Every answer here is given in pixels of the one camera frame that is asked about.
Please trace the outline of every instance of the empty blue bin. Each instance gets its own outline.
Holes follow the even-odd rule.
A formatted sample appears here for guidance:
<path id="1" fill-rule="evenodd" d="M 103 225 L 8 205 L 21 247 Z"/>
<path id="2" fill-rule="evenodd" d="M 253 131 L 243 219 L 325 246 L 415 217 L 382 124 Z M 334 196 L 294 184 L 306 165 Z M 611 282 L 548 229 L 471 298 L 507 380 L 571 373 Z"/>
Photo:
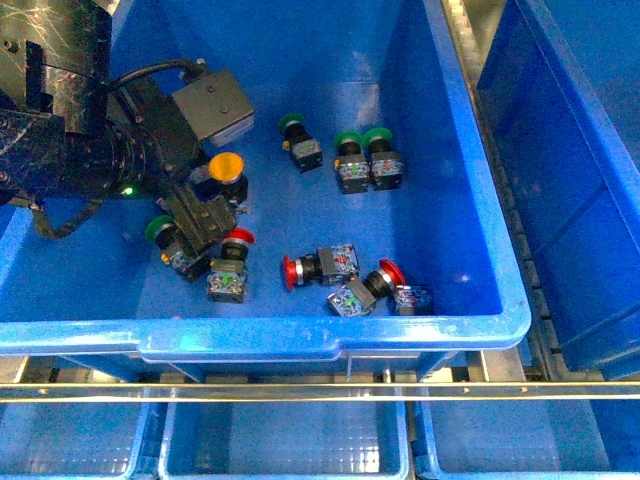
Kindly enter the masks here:
<path id="1" fill-rule="evenodd" d="M 157 471 L 166 405 L 4 404 L 0 479 L 126 479 Z"/>
<path id="2" fill-rule="evenodd" d="M 402 403 L 172 404 L 163 480 L 405 480 Z"/>
<path id="3" fill-rule="evenodd" d="M 121 2 L 114 75 L 183 56 L 230 68 L 256 106 L 255 128 L 227 147 L 245 159 L 252 211 L 240 226 L 257 238 L 245 303 L 214 303 L 205 279 L 188 284 L 159 260 L 143 237 L 151 201 L 111 201 L 60 242 L 19 211 L 0 240 L 0 355 L 64 355 L 123 378 L 172 363 L 201 379 L 213 363 L 327 371 L 352 352 L 437 352 L 415 356 L 411 368 L 428 370 L 447 351 L 522 339 L 530 311 L 438 0 Z M 170 90 L 176 75 L 159 81 Z M 282 150 L 276 126 L 290 111 L 324 146 L 323 168 L 300 175 Z M 344 196 L 332 139 L 376 125 L 395 133 L 406 182 Z M 63 219 L 79 205 L 50 207 Z M 285 289 L 284 254 L 342 242 L 365 275 L 388 257 L 429 284 L 436 315 L 395 316 L 384 301 L 370 317 L 336 318 L 330 288 Z"/>
<path id="4" fill-rule="evenodd" d="M 637 401 L 416 404 L 424 479 L 604 480 L 640 474 Z"/>
<path id="5" fill-rule="evenodd" d="M 609 379 L 640 371 L 635 6 L 509 1 L 478 85 L 565 361 Z"/>

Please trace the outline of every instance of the bin floor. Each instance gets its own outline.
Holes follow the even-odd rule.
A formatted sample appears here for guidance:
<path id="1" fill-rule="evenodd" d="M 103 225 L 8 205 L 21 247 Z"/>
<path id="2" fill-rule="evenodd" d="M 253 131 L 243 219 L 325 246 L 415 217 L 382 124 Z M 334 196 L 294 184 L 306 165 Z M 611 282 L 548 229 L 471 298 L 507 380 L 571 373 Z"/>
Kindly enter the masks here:
<path id="1" fill-rule="evenodd" d="M 589 401 L 431 404 L 447 473 L 609 471 Z"/>
<path id="2" fill-rule="evenodd" d="M 140 409 L 133 404 L 2 405 L 0 475 L 120 476 L 133 462 Z"/>
<path id="3" fill-rule="evenodd" d="M 397 407 L 374 403 L 178 405 L 167 478 L 376 474 L 402 468 Z"/>
<path id="4" fill-rule="evenodd" d="M 258 111 L 275 110 L 270 102 L 283 95 L 273 86 L 250 91 Z M 443 141 L 437 149 L 418 149 L 417 155 L 412 146 L 416 140 L 398 130 L 397 148 L 408 169 L 402 188 L 340 193 L 332 167 L 332 136 L 339 128 L 328 120 L 335 105 L 346 104 L 364 112 L 364 123 L 384 124 L 379 95 L 378 85 L 358 83 L 307 86 L 299 98 L 295 91 L 288 93 L 292 106 L 313 103 L 307 128 L 324 147 L 322 168 L 298 173 L 269 117 L 258 115 L 256 128 L 229 147 L 245 159 L 250 181 L 252 210 L 239 216 L 239 225 L 257 239 L 247 261 L 249 293 L 244 304 L 208 300 L 205 277 L 189 284 L 160 261 L 159 250 L 142 237 L 146 223 L 160 213 L 153 202 L 112 201 L 60 242 L 39 238 L 29 228 L 5 282 L 4 294 L 11 302 L 0 307 L 4 321 L 326 316 L 332 288 L 312 285 L 289 293 L 281 262 L 285 254 L 302 256 L 339 243 L 355 244 L 363 276 L 377 269 L 380 259 L 390 258 L 410 283 L 431 285 L 438 314 L 499 313 L 495 281 L 455 143 Z M 71 203 L 49 205 L 62 220 L 77 211 L 79 204 Z M 41 279 L 37 287 L 36 278 Z M 375 313 L 391 313 L 392 308 L 390 300 L 379 302 Z"/>

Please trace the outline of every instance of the blue plastic crate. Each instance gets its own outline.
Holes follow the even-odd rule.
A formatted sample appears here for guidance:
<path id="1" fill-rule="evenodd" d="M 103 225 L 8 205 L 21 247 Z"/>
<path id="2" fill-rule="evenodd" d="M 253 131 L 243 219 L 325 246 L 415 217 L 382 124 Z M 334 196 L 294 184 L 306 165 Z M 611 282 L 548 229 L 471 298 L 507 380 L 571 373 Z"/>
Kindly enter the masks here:
<path id="1" fill-rule="evenodd" d="M 204 57 L 231 68 L 255 104 L 255 128 L 228 147 L 250 181 L 252 212 L 240 219 L 257 238 L 250 292 L 242 305 L 214 303 L 204 279 L 187 284 L 167 268 L 143 238 L 151 201 L 111 201 L 61 242 L 39 238 L 19 211 L 0 241 L 0 355 L 64 355 L 122 378 L 172 363 L 201 379 L 216 362 L 327 371 L 350 353 L 390 351 L 432 351 L 412 360 L 428 370 L 447 351 L 525 335 L 529 307 L 438 0 L 123 0 L 114 35 L 114 75 Z M 163 87 L 176 75 L 161 75 Z M 320 139 L 323 168 L 300 175 L 282 151 L 276 125 L 289 111 Z M 332 139 L 375 125 L 395 132 L 406 183 L 343 196 Z M 59 219 L 78 207 L 51 203 Z M 336 318 L 330 288 L 285 289 L 284 254 L 340 242 L 356 245 L 364 274 L 388 257 L 429 284 L 437 315 L 394 316 L 389 301 Z"/>
<path id="2" fill-rule="evenodd" d="M 607 378 L 640 371 L 634 6 L 511 0 L 478 85 L 567 365 Z"/>
<path id="3" fill-rule="evenodd" d="M 157 471 L 166 405 L 0 406 L 0 479 L 126 479 Z"/>
<path id="4" fill-rule="evenodd" d="M 402 403 L 172 404 L 160 477 L 405 480 L 405 422 Z"/>
<path id="5" fill-rule="evenodd" d="M 422 402 L 416 429 L 424 479 L 640 477 L 637 401 Z"/>

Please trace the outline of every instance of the black cable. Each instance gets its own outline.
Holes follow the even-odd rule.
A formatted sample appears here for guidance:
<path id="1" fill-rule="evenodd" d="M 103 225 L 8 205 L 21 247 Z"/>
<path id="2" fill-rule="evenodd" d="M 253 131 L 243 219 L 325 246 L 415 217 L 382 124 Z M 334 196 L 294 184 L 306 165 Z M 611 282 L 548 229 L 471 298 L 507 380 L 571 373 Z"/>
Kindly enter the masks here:
<path id="1" fill-rule="evenodd" d="M 113 92 L 114 90 L 117 90 L 118 88 L 121 88 L 135 80 L 147 77 L 153 73 L 172 70 L 174 68 L 179 68 L 185 70 L 190 75 L 198 76 L 204 72 L 206 67 L 188 58 L 179 58 L 177 60 L 167 60 L 166 62 L 152 63 L 151 65 L 147 65 L 137 70 L 133 70 L 132 72 L 125 73 L 115 80 L 112 80 L 109 83 L 108 91 Z"/>
<path id="2" fill-rule="evenodd" d="M 104 204 L 104 199 L 94 198 L 89 200 L 84 208 L 71 220 L 63 223 L 60 227 L 54 229 L 51 225 L 49 215 L 43 208 L 40 210 L 32 210 L 36 232 L 45 238 L 51 240 L 62 240 L 75 232 L 84 222 L 93 217 L 100 207 Z"/>

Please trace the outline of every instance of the yellow button cap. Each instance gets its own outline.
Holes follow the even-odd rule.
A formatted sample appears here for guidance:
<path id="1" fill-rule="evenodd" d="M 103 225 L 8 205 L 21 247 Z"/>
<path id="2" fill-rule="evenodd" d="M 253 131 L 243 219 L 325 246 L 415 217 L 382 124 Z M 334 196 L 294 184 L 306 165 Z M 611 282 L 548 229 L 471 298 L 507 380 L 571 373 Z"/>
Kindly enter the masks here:
<path id="1" fill-rule="evenodd" d="M 216 155 L 209 162 L 209 175 L 219 182 L 229 182 L 238 178 L 243 170 L 242 157 L 231 152 Z"/>

